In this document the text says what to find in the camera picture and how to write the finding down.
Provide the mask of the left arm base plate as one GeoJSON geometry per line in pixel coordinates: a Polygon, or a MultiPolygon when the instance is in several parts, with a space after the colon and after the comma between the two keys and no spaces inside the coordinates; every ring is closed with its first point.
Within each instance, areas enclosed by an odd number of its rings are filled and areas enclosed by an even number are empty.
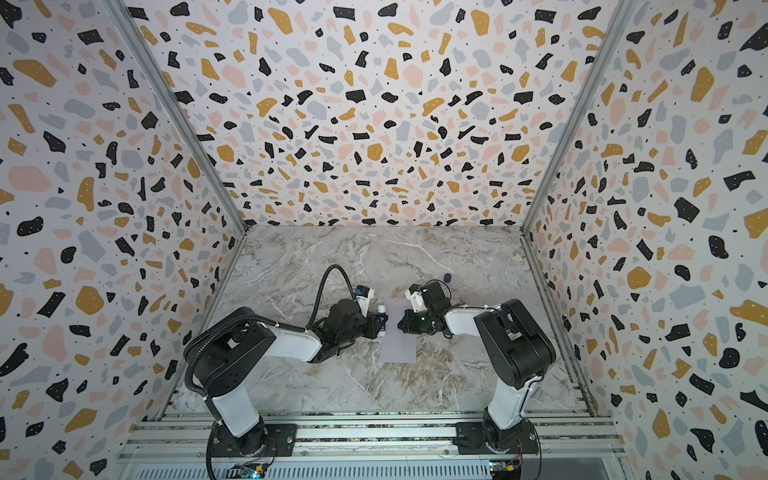
{"type": "Polygon", "coordinates": [[[212,458],[290,457],[298,426],[290,423],[259,423],[241,437],[235,437],[225,425],[211,430],[207,452],[212,458]]]}

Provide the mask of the aluminium corner post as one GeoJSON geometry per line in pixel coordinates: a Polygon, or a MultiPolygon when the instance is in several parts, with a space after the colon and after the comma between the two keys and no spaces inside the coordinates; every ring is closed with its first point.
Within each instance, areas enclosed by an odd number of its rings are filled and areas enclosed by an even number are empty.
{"type": "Polygon", "coordinates": [[[103,1],[104,8],[109,15],[117,32],[126,42],[133,57],[141,67],[145,77],[153,88],[163,109],[169,115],[184,144],[190,148],[192,156],[196,160],[201,172],[204,174],[209,187],[218,198],[222,210],[229,217],[239,237],[247,233],[247,225],[240,217],[233,200],[228,195],[214,165],[210,162],[207,152],[201,141],[195,134],[187,117],[180,108],[178,101],[165,81],[161,68],[152,55],[147,43],[141,36],[139,28],[135,25],[124,1],[103,1]]]}
{"type": "Polygon", "coordinates": [[[635,0],[621,0],[617,3],[616,10],[605,32],[605,38],[601,42],[592,67],[588,72],[584,85],[576,98],[575,105],[565,123],[565,128],[557,143],[552,161],[541,176],[539,188],[534,195],[534,199],[521,227],[521,233],[524,236],[526,236],[534,227],[536,216],[547,198],[548,189],[554,183],[555,176],[565,161],[570,145],[575,138],[582,119],[586,116],[587,111],[590,108],[591,102],[600,86],[601,79],[610,63],[620,36],[625,31],[636,6],[637,1],[635,0]]]}

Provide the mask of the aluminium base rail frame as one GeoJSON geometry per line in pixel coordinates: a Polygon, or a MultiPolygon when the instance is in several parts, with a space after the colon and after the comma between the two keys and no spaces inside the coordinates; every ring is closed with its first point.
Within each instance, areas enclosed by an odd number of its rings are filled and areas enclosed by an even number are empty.
{"type": "Polygon", "coordinates": [[[613,422],[532,412],[507,451],[486,446],[478,412],[269,414],[241,455],[202,414],[142,422],[120,479],[631,479],[613,422]]]}

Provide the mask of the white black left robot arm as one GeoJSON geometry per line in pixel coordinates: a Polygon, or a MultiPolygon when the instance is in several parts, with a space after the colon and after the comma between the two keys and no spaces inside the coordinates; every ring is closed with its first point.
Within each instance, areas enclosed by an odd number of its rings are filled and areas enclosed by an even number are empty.
{"type": "Polygon", "coordinates": [[[183,356],[186,388],[202,397],[214,418],[208,452],[240,456],[276,453],[280,443],[254,407],[246,378],[263,358],[318,364],[341,354],[359,338],[375,339],[386,325],[386,306],[372,312],[363,297],[343,299],[317,325],[299,328],[241,307],[198,335],[183,356]]]}

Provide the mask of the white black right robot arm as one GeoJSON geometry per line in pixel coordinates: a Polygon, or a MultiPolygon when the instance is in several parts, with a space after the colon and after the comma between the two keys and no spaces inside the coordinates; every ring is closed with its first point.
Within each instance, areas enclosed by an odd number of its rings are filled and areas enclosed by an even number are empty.
{"type": "Polygon", "coordinates": [[[453,305],[442,283],[412,285],[398,329],[405,334],[442,333],[482,341],[497,381],[480,422],[456,426],[454,444],[462,454],[521,452],[525,404],[556,361],[555,348],[524,304],[508,300],[496,306],[453,305]]]}

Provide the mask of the left aluminium corner post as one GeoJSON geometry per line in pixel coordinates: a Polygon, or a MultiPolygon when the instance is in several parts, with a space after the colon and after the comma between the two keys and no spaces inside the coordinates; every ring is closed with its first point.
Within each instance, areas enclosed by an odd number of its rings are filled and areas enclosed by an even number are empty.
{"type": "Polygon", "coordinates": [[[135,25],[124,1],[103,1],[104,8],[109,15],[117,32],[126,42],[133,57],[141,67],[145,77],[153,88],[163,109],[169,115],[184,144],[190,148],[192,156],[196,160],[201,172],[204,174],[209,187],[218,198],[222,210],[229,217],[239,237],[247,233],[247,225],[240,217],[233,200],[228,195],[214,165],[210,162],[207,152],[201,141],[195,134],[187,117],[180,108],[178,101],[165,81],[161,68],[152,55],[147,43],[141,36],[139,28],[135,25]]]}

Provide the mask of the lavender envelope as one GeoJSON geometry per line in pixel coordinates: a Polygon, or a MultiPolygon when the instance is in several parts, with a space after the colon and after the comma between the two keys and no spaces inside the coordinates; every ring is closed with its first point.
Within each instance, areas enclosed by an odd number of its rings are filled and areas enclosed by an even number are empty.
{"type": "Polygon", "coordinates": [[[405,299],[385,299],[388,316],[378,351],[379,364],[413,364],[417,360],[417,337],[398,328],[411,304],[405,299]]]}

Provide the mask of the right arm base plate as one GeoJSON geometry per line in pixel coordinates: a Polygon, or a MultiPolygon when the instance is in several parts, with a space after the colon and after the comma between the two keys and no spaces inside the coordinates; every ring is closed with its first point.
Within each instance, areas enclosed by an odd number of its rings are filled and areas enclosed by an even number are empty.
{"type": "Polygon", "coordinates": [[[533,424],[523,420],[510,429],[500,430],[493,422],[461,422],[456,424],[452,443],[462,455],[518,455],[539,452],[539,441],[533,424]]]}

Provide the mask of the right aluminium corner post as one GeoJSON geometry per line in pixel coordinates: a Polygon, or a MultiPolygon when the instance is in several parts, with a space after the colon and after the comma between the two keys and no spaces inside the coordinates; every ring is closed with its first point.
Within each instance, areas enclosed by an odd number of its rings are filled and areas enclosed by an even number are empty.
{"type": "Polygon", "coordinates": [[[635,0],[621,0],[617,3],[616,10],[605,32],[605,38],[601,42],[592,67],[588,72],[584,85],[576,98],[575,105],[565,123],[565,128],[557,143],[552,161],[541,176],[539,188],[534,195],[534,199],[521,227],[521,233],[524,236],[526,236],[534,227],[536,216],[547,198],[548,189],[554,183],[555,176],[565,161],[570,145],[575,138],[582,119],[586,116],[587,111],[590,108],[591,102],[600,86],[601,79],[610,63],[620,36],[625,31],[636,6],[637,1],[635,0]]]}

